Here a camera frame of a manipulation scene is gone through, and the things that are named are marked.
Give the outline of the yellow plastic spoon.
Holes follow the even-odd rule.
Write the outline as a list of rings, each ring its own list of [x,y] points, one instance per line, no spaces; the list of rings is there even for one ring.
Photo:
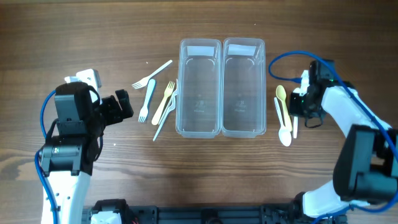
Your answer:
[[[287,109],[287,103],[286,103],[286,98],[287,94],[285,91],[285,88],[282,85],[278,85],[276,88],[276,97],[280,100],[280,103],[282,105],[282,111],[283,111],[283,116],[284,116],[284,125],[287,128],[288,131],[292,131],[292,121]]]

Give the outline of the white spoon bowl down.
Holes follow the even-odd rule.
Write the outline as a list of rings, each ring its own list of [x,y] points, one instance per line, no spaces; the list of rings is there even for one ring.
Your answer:
[[[277,116],[278,116],[279,123],[280,123],[280,129],[278,132],[279,139],[285,147],[289,147],[292,142],[292,136],[290,134],[290,131],[284,125],[279,102],[276,97],[274,98],[274,103],[275,103],[275,108],[276,108]]]

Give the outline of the white spoon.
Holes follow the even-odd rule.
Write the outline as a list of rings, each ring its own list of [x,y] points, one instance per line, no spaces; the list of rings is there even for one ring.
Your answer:
[[[298,123],[299,123],[299,117],[294,116],[294,121],[293,121],[293,138],[297,138],[297,133],[298,133]]]

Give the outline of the light blue plastic fork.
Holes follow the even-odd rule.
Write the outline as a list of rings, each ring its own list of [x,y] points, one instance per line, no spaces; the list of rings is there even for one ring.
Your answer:
[[[154,92],[156,85],[156,81],[154,79],[150,79],[147,85],[146,96],[144,99],[144,104],[139,112],[138,122],[143,123],[147,119],[147,115],[149,113],[149,102],[152,98],[152,94]]]

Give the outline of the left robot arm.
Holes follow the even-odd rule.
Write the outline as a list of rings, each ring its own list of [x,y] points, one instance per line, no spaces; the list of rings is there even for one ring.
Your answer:
[[[58,117],[35,154],[44,189],[42,223],[81,223],[93,164],[103,148],[104,129],[133,116],[126,90],[101,98],[84,82],[55,89]]]

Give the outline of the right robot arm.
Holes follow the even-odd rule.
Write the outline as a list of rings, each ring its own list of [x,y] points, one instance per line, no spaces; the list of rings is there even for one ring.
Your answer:
[[[314,60],[290,96],[290,113],[309,121],[329,114],[345,136],[331,181],[298,194],[292,223],[340,223],[349,209],[381,212],[397,202],[397,130],[380,120],[349,82],[340,82],[332,60]]]

